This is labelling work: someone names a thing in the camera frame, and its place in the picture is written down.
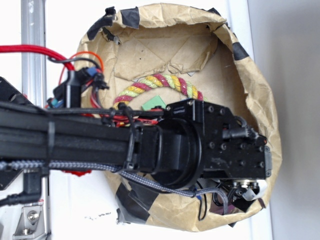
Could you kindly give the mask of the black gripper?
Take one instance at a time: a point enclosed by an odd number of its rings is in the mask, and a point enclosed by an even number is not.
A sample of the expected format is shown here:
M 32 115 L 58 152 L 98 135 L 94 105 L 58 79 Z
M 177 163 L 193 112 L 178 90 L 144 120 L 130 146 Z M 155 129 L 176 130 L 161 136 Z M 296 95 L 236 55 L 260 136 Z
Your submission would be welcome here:
M 272 154 L 265 136 L 228 107 L 187 99 L 171 103 L 163 126 L 179 127 L 189 137 L 193 177 L 219 180 L 265 180 L 272 175 Z

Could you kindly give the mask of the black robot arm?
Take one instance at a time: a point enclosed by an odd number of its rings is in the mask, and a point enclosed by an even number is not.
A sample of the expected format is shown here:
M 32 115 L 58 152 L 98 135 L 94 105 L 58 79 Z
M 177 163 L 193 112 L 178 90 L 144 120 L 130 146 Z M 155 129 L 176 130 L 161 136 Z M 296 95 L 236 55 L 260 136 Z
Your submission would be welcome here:
M 151 188 L 186 189 L 198 179 L 231 186 L 271 176 L 266 138 L 229 108 L 186 99 L 160 111 L 40 109 L 0 81 L 0 169 L 107 169 Z

